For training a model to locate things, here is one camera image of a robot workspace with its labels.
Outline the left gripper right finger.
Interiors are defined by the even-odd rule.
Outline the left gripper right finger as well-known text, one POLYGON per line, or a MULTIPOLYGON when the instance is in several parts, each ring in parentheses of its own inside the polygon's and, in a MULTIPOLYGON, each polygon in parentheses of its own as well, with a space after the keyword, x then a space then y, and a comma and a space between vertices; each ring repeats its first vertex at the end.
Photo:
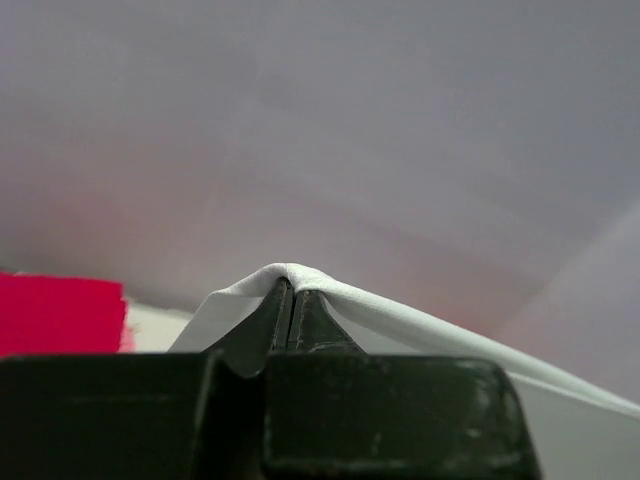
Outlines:
POLYGON ((263 372, 269 479, 538 479, 520 399, 497 364, 368 354, 320 294, 295 297, 263 372))

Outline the white t shirt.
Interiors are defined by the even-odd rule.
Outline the white t shirt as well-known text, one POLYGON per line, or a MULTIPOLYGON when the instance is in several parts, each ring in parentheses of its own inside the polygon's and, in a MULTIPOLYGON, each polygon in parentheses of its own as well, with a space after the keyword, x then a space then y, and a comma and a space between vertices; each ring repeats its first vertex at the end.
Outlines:
POLYGON ((296 293, 317 291, 340 319, 417 351, 489 359, 506 370, 518 387, 535 393, 566 395, 586 403, 639 415, 639 405, 597 387, 538 358, 473 333, 300 264, 269 264, 231 286, 210 293, 171 345, 172 352, 195 352, 239 324, 243 314, 266 297, 276 280, 289 281, 296 293))

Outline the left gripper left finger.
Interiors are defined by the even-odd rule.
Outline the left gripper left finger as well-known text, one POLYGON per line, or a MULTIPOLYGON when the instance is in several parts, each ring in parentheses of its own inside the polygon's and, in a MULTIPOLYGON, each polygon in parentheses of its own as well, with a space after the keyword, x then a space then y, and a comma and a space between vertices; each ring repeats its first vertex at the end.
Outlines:
POLYGON ((1 363, 5 479, 260 479, 261 374, 293 289, 196 353, 14 356, 1 363))

